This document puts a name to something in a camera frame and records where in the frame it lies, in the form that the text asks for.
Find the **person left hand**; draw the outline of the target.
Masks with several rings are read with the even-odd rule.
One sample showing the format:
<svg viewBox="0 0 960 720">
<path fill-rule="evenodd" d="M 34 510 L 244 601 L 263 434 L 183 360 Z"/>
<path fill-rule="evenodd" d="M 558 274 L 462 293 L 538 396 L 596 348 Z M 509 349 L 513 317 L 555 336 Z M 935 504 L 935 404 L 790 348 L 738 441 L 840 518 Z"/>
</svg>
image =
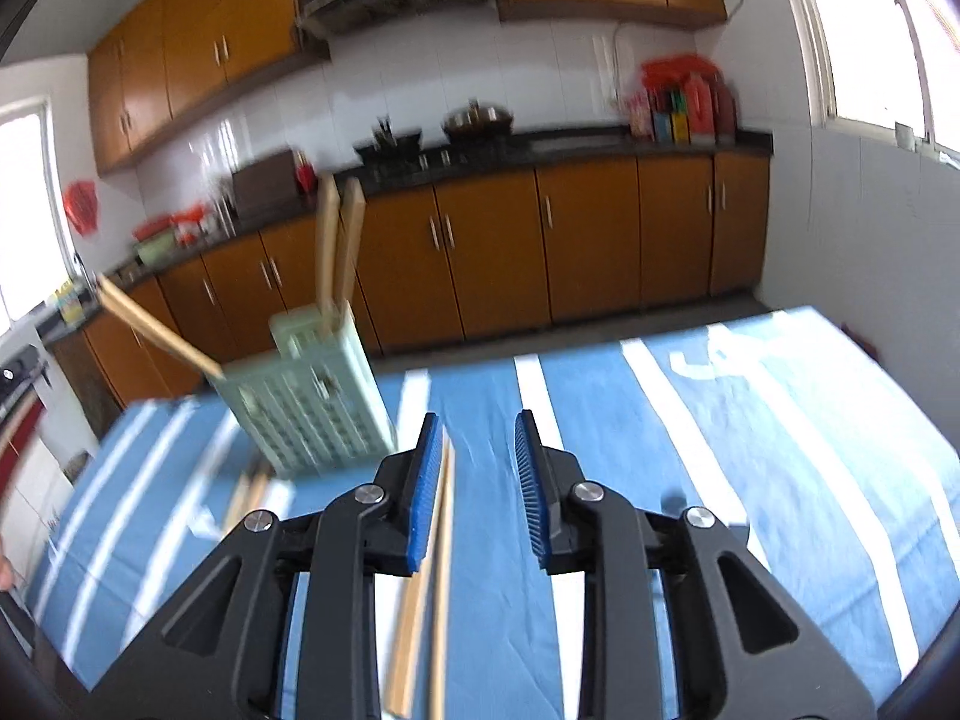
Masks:
<svg viewBox="0 0 960 720">
<path fill-rule="evenodd" d="M 16 574 L 11 567 L 11 562 L 5 556 L 0 556 L 0 592 L 13 589 L 15 580 Z"/>
</svg>

